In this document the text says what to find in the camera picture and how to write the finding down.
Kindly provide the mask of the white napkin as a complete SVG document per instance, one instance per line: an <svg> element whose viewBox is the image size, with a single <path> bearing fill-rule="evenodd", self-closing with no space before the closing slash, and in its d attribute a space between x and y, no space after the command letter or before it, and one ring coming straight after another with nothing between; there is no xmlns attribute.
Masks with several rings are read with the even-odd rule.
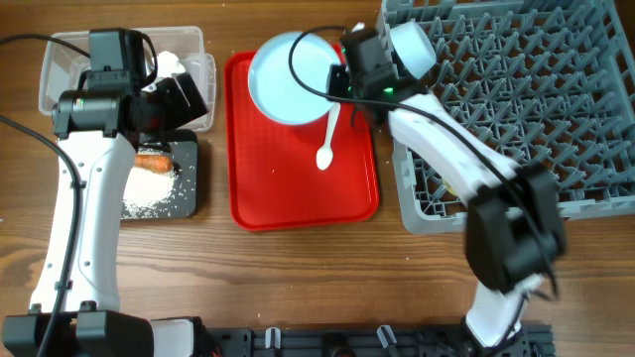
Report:
<svg viewBox="0 0 635 357"><path fill-rule="evenodd" d="M187 70L181 64L180 59L173 53L168 51L162 51L157 55L157 61L154 61L152 56L146 58L146 71L148 74L151 74L155 67L158 68L157 75L153 83L160 81L166 77L173 77L174 75L179 75L185 73Z"/></svg>

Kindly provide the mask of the orange carrot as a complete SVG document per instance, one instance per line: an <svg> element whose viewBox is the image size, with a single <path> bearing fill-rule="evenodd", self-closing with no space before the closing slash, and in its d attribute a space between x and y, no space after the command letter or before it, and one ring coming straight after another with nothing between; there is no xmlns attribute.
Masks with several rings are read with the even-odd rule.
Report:
<svg viewBox="0 0 635 357"><path fill-rule="evenodd" d="M154 174L167 174L174 169L173 161L163 155L138 154L134 166Z"/></svg>

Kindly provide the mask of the large light blue plate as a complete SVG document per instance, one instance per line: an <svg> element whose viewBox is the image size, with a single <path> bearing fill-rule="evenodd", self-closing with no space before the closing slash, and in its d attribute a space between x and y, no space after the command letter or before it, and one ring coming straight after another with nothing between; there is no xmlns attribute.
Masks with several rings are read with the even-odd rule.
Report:
<svg viewBox="0 0 635 357"><path fill-rule="evenodd" d="M330 68L340 64L335 49L319 36L299 32L266 42L249 65L252 101L269 119L283 125L305 125L325 115L332 103L298 84L325 92Z"/></svg>

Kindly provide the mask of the white plastic spoon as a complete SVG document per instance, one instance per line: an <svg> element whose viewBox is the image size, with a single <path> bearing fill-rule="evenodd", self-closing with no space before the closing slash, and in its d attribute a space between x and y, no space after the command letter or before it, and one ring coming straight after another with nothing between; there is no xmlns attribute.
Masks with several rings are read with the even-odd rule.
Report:
<svg viewBox="0 0 635 357"><path fill-rule="evenodd" d="M331 148L332 137L338 121L341 105L335 102L329 112L326 123L325 137L322 146L317 150L316 164L317 168L325 171L333 160L333 151Z"/></svg>

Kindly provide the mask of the light blue bowl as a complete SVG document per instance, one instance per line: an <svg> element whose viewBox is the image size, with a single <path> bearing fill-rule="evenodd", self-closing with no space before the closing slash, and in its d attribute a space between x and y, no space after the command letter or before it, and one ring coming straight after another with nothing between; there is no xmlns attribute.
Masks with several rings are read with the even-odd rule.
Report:
<svg viewBox="0 0 635 357"><path fill-rule="evenodd" d="M416 22L391 29L390 39L398 59L415 79L421 79L437 63L430 39Z"/></svg>

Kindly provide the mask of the white rice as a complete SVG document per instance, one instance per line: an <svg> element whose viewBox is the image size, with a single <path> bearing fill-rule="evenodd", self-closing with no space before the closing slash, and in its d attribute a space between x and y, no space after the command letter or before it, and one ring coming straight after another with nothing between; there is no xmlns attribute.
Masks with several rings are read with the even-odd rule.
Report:
<svg viewBox="0 0 635 357"><path fill-rule="evenodd" d="M195 171L160 175L135 167L125 187L121 219L188 218L196 210L196 196Z"/></svg>

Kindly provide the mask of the yellow plastic cup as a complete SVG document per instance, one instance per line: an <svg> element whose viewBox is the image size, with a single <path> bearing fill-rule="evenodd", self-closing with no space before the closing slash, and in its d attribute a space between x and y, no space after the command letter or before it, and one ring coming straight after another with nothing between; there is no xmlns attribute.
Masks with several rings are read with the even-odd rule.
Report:
<svg viewBox="0 0 635 357"><path fill-rule="evenodd" d="M446 191L454 196L458 196L458 194L456 193L456 191L453 189L453 187L448 183L448 181L446 181L444 178L442 178L442 182L446 188Z"/></svg>

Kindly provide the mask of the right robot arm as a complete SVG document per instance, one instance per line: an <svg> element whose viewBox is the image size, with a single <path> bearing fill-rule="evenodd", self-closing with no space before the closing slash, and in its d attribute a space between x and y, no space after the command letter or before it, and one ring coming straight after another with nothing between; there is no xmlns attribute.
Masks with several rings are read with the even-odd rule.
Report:
<svg viewBox="0 0 635 357"><path fill-rule="evenodd" d="M398 77L374 29L340 38L347 82L328 94L364 109L446 180L467 209L465 257L478 279L464 326L467 352L499 353L521 329L530 297L567 250L556 185L541 164L522 166L477 139L419 80Z"/></svg>

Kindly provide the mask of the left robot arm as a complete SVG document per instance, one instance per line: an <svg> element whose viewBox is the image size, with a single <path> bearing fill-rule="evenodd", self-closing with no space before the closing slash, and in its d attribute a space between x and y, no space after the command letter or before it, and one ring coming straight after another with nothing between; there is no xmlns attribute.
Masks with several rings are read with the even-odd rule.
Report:
<svg viewBox="0 0 635 357"><path fill-rule="evenodd" d="M159 78L150 37L93 30L76 89L61 94L47 145L60 159L51 238L29 309L4 319L15 356L218 356L194 316L148 320L122 313L116 256L125 185L144 143L194 140L207 106L188 73Z"/></svg>

